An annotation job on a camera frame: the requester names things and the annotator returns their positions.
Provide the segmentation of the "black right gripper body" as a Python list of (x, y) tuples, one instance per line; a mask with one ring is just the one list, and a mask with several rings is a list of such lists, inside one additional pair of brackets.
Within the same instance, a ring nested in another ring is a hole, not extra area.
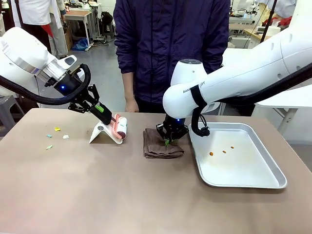
[(189, 129), (185, 125), (185, 120), (185, 118), (175, 119), (166, 114), (162, 129), (164, 133), (188, 133)]

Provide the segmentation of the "person's right hand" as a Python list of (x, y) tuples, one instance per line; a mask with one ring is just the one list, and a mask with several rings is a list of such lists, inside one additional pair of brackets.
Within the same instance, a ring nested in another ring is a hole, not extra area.
[(138, 104), (134, 98), (126, 99), (125, 112), (131, 112), (131, 113), (139, 112)]

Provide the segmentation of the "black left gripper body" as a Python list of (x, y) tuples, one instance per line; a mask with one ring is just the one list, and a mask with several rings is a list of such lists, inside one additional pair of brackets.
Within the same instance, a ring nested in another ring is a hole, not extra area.
[(83, 84), (82, 78), (85, 77), (89, 80), (88, 72), (84, 73), (83, 71), (79, 71), (77, 73), (66, 74), (65, 77), (54, 86), (54, 89), (64, 97), (68, 96)]

